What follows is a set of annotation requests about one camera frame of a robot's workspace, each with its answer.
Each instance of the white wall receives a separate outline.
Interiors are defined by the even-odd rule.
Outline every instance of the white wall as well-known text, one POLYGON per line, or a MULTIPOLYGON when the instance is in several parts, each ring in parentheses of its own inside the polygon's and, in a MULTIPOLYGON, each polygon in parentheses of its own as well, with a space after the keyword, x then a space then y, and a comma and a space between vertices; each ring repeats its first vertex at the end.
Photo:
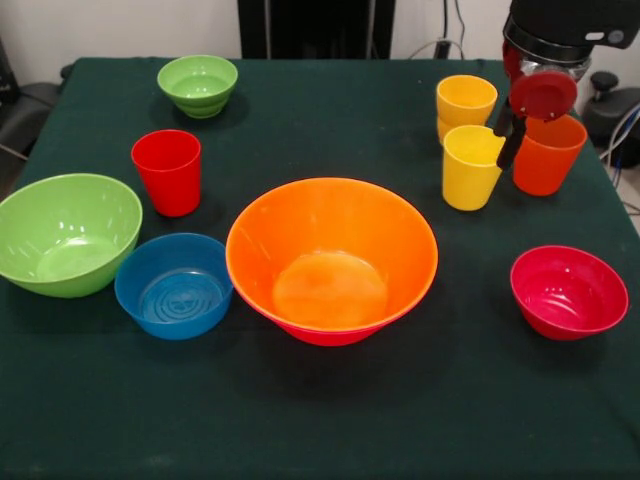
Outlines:
MULTIPOLYGON (((510 0, 459 1, 467 58, 500 59, 510 0)), ((441 0, 397 0, 392 58, 441 34, 441 0)), ((449 36, 459 34, 449 0, 449 36)), ((241 56, 236 0, 0 0, 0 36, 21 84, 57 82, 60 68, 80 56, 241 56)), ((430 47, 419 56, 432 55, 430 47)), ((593 60, 589 73, 610 69, 622 85, 640 85, 640 38, 623 51, 596 48, 593 60)), ((588 78, 579 87, 580 105, 590 95, 588 78)))
MULTIPOLYGON (((502 59, 502 27, 510 0, 459 0, 467 26, 464 51, 467 58, 502 59)), ((442 0, 397 0, 394 19, 392 58, 407 58, 421 45, 442 35, 442 0)), ((453 0, 449 0, 449 37, 460 38, 453 0)), ((434 47, 423 50, 418 58, 433 56, 434 47)), ((457 53, 452 48, 451 56, 457 53)), ((596 47, 590 70, 579 83, 578 109, 592 94, 589 75, 596 70, 611 70, 622 86, 640 86, 640 35, 626 50, 596 47)))
POLYGON ((0 36, 20 84, 81 56, 241 56, 236 0, 0 0, 0 36))

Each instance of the pink bowl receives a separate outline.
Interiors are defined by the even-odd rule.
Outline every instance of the pink bowl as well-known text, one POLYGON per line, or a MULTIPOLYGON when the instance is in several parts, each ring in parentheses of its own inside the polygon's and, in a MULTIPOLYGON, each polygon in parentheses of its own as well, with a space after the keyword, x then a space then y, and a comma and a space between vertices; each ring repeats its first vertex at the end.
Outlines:
POLYGON ((511 269, 511 289, 529 324, 553 340, 577 340, 619 323, 629 308, 620 276, 577 248, 529 250, 511 269))

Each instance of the large orange bowl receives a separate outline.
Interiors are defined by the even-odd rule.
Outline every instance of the large orange bowl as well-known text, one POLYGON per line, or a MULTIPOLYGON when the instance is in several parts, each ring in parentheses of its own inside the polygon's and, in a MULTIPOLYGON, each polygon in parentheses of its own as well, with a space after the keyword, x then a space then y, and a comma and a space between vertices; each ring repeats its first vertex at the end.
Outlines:
POLYGON ((315 345, 358 342, 407 313, 436 273, 433 231, 406 200, 347 178, 312 178, 251 203, 227 239, 236 290, 315 345))

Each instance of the table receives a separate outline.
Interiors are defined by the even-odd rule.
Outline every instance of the table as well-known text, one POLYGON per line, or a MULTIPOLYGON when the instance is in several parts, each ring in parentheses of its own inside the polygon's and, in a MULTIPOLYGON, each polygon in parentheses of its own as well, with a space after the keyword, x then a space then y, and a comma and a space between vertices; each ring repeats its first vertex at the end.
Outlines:
POLYGON ((196 121, 156 88, 166 59, 81 59, 20 185, 96 172, 140 195, 140 242, 190 231, 224 241, 261 193, 355 177, 412 202, 440 247, 408 315, 362 343, 290 337, 236 295, 211 332, 143 333, 113 287, 76 300, 0 281, 2 478, 640 478, 640 241, 593 148, 562 190, 531 198, 503 175, 461 213, 440 195, 437 81, 468 73, 504 98, 489 61, 237 61, 226 110, 196 121), (203 144, 203 202, 154 213, 130 161, 160 128, 203 144), (632 307, 605 335, 540 337, 509 269, 546 243, 586 249, 625 279, 632 307))

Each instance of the large green bowl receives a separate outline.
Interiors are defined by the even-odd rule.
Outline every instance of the large green bowl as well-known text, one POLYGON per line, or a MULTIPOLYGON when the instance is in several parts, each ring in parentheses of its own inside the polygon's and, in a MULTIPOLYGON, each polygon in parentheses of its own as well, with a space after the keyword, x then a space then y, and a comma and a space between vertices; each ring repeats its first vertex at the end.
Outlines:
POLYGON ((141 224, 140 199, 118 180, 40 180, 0 203, 0 275, 51 297, 89 295, 113 280, 141 224))
POLYGON ((233 63, 211 55, 177 58, 158 72, 160 89, 193 118, 220 113, 237 80, 238 70, 233 63))

